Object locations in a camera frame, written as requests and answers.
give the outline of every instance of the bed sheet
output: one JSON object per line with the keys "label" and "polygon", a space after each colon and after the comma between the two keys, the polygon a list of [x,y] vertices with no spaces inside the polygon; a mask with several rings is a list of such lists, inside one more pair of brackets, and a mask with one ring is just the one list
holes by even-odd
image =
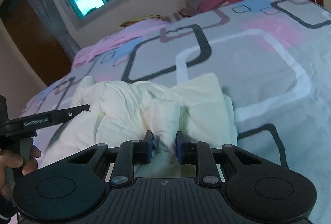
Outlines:
{"label": "bed sheet", "polygon": [[[235,111],[238,145],[317,188],[313,223],[331,219],[331,12],[307,0],[246,0],[187,18],[107,51],[36,95],[22,116],[67,108],[81,79],[171,87],[214,72]],[[38,131],[43,152],[58,126]]]}

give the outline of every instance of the pink patch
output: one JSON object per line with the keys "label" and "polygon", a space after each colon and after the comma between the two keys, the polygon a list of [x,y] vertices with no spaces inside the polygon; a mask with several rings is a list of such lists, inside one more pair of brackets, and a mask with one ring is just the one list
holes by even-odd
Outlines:
{"label": "pink patch", "polygon": [[[307,40],[303,32],[297,31],[285,19],[278,17],[259,18],[244,25],[245,30],[262,29],[270,33],[284,48],[296,46]],[[261,36],[254,36],[256,44],[264,51],[274,51],[273,47]]]}

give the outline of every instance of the white fabric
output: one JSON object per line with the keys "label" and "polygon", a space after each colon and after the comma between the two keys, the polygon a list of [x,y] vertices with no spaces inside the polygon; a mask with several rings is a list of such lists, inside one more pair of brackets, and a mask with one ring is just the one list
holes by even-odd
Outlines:
{"label": "white fabric", "polygon": [[223,95],[214,74],[172,88],[152,82],[95,83],[92,77],[85,77],[71,106],[83,104],[90,104],[90,110],[62,130],[45,152],[42,167],[96,143],[118,147],[128,140],[142,140],[151,129],[155,137],[152,162],[136,167],[135,176],[180,177],[174,142],[177,131],[188,140],[204,141],[214,148],[237,144],[231,99]]}

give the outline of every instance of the metal screw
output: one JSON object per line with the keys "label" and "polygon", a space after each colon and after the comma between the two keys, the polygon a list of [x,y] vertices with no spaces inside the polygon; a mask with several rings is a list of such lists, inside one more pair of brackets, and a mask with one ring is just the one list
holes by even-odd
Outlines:
{"label": "metal screw", "polygon": [[125,184],[128,181],[129,181],[128,178],[126,176],[123,176],[123,175],[115,176],[112,179],[112,182],[116,185]]}
{"label": "metal screw", "polygon": [[207,184],[216,184],[219,182],[219,179],[216,176],[205,176],[202,181]]}

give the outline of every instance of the ribbed black surface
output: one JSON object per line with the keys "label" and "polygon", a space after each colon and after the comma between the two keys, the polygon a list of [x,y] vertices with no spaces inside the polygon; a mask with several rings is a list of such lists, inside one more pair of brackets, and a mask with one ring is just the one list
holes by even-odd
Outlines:
{"label": "ribbed black surface", "polygon": [[[32,223],[25,220],[22,224]],[[201,188],[193,178],[138,178],[131,187],[111,191],[90,215],[70,223],[257,224],[232,210],[218,190]]]}

